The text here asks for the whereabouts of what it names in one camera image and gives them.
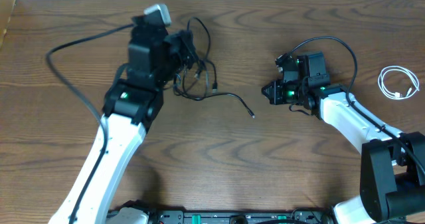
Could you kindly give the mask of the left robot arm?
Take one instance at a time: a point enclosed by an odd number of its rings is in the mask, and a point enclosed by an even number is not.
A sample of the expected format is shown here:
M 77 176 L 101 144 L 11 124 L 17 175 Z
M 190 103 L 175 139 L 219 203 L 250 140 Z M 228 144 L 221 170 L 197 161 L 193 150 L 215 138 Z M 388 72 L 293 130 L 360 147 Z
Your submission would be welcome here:
M 168 15 L 133 17 L 128 62 L 104 98 L 93 146 L 51 223 L 105 223 L 124 171 L 163 105 L 163 89 L 192 60 L 188 31 L 170 35 Z

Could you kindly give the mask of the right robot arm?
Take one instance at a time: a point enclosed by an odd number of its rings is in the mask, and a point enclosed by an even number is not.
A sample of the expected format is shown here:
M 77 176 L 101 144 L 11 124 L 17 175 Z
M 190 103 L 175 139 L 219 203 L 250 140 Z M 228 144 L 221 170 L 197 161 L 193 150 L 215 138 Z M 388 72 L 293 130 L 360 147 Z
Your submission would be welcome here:
M 424 135 L 389 126 L 341 84 L 323 53 L 279 56 L 281 79 L 262 88 L 270 104 L 297 106 L 338 130 L 361 155 L 359 195 L 335 205 L 324 223 L 402 223 L 424 211 Z

